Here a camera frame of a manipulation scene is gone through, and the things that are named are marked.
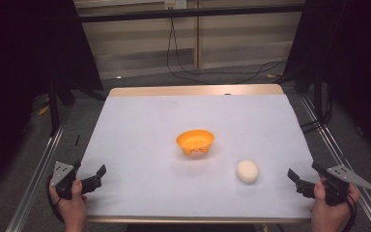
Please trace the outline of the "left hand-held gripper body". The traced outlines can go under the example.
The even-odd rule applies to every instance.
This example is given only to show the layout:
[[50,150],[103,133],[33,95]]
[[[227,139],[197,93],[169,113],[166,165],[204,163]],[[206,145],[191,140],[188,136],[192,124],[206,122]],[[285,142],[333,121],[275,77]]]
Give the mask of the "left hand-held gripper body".
[[53,169],[51,180],[49,181],[49,189],[54,190],[54,199],[73,198],[72,187],[76,181],[77,171],[81,165],[79,160],[73,164],[67,164],[61,161],[56,161]]

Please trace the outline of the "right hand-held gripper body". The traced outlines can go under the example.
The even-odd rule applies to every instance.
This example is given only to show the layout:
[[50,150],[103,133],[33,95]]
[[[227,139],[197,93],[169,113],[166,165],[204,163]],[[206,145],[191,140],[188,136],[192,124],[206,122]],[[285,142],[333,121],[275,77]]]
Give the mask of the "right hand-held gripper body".
[[336,206],[346,201],[349,184],[371,190],[371,184],[369,182],[345,165],[324,167],[314,161],[311,167],[325,179],[326,202],[330,206]]

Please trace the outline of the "person's left hand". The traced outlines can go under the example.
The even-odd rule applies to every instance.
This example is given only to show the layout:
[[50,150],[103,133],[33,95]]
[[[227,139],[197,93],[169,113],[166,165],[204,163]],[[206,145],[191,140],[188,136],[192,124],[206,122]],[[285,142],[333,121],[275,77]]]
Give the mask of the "person's left hand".
[[48,186],[51,202],[64,220],[65,232],[86,232],[88,228],[85,204],[87,197],[81,194],[81,181],[76,179],[73,182],[71,186],[71,200],[60,198],[56,188],[52,185]]

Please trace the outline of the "person's right hand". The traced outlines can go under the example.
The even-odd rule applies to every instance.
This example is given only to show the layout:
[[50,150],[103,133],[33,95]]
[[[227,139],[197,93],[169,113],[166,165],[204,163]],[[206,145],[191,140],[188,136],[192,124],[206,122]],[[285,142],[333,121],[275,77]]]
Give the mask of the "person's right hand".
[[326,202],[324,179],[315,184],[315,201],[311,212],[312,232],[340,232],[345,229],[345,223],[350,223],[356,217],[356,203],[360,198],[359,191],[354,185],[349,185],[347,201],[336,206]]

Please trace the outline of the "white egg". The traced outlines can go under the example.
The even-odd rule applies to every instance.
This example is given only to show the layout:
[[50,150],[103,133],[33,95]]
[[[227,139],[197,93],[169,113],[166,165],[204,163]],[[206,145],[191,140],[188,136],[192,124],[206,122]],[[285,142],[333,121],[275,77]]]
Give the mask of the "white egg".
[[259,168],[253,160],[244,159],[238,163],[236,173],[243,183],[251,184],[257,180]]

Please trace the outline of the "black stand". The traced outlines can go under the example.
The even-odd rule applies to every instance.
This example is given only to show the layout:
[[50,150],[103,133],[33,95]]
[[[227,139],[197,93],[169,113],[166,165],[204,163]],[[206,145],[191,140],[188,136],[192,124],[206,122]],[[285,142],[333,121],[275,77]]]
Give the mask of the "black stand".
[[52,78],[48,89],[49,109],[51,118],[51,133],[53,136],[60,128],[60,118],[58,111],[58,100],[63,105],[73,105],[75,98],[71,93],[71,83],[68,80]]
[[322,119],[322,75],[317,66],[308,63],[300,67],[296,77],[296,90],[298,93],[306,93],[310,86],[313,86],[315,112]]

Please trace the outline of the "white table cover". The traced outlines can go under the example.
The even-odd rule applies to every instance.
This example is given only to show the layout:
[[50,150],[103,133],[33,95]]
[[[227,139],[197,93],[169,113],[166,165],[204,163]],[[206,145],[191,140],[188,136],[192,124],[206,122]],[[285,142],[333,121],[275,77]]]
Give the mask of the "white table cover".
[[[185,156],[177,137],[214,135],[207,154]],[[254,183],[237,177],[253,160]],[[100,114],[79,174],[103,164],[88,196],[90,217],[308,218],[311,200],[288,169],[315,181],[297,116],[284,95],[111,97]]]

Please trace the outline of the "orange plastic bowl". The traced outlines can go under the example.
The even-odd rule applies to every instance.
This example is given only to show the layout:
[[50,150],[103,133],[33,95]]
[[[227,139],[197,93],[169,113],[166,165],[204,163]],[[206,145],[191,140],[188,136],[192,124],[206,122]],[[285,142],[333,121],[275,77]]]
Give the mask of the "orange plastic bowl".
[[214,135],[208,130],[188,130],[181,133],[177,145],[185,156],[193,154],[207,154],[214,142]]

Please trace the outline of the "dark curtain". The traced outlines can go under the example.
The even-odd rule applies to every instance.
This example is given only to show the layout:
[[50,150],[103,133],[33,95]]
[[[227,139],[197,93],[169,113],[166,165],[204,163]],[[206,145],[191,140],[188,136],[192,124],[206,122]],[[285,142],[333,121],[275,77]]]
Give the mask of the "dark curtain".
[[300,92],[318,74],[371,138],[371,0],[305,0],[285,72]]
[[0,173],[35,97],[101,88],[73,0],[0,0]]

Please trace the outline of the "black horizontal bar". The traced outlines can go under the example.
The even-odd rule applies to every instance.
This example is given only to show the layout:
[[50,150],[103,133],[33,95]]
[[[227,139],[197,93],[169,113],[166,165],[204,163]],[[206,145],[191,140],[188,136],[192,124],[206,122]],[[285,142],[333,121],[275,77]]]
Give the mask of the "black horizontal bar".
[[296,13],[296,12],[302,12],[304,9],[305,9],[304,4],[266,5],[266,6],[233,7],[233,8],[162,10],[162,11],[135,12],[135,13],[122,13],[122,14],[86,14],[86,15],[82,14],[82,15],[77,16],[74,20],[79,21],[81,23],[92,23],[92,22],[107,22],[107,21],[197,17],[197,16]]

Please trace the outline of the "metal floor rail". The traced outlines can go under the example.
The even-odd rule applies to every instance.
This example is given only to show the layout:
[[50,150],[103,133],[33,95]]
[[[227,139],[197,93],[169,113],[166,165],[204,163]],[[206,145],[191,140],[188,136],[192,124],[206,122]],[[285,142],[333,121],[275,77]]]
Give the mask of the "metal floor rail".
[[[352,169],[351,164],[348,162],[338,143],[331,134],[328,126],[323,124],[315,112],[314,104],[307,95],[300,95],[300,100],[303,103],[304,108],[306,109],[311,122],[314,125],[316,131],[321,135],[324,140],[330,156],[334,159],[336,164],[343,164],[346,167]],[[367,215],[368,219],[371,222],[371,195],[369,190],[366,188],[358,188],[361,194],[361,199],[359,201],[360,207],[363,209],[364,213]]]
[[50,136],[33,177],[29,182],[29,185],[24,192],[20,203],[17,205],[14,215],[11,218],[5,232],[22,232],[24,224],[36,200],[39,188],[46,178],[46,171],[53,158],[53,155],[55,154],[58,143],[62,138],[65,124],[71,115],[71,110],[71,106],[67,106],[64,110],[64,115],[61,117],[58,129],[53,135]]

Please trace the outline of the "white wall socket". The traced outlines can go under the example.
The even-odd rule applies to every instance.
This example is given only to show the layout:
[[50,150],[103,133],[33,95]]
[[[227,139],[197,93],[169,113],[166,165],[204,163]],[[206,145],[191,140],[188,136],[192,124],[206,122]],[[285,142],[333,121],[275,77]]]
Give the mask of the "white wall socket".
[[164,0],[165,10],[185,10],[186,8],[186,0]]

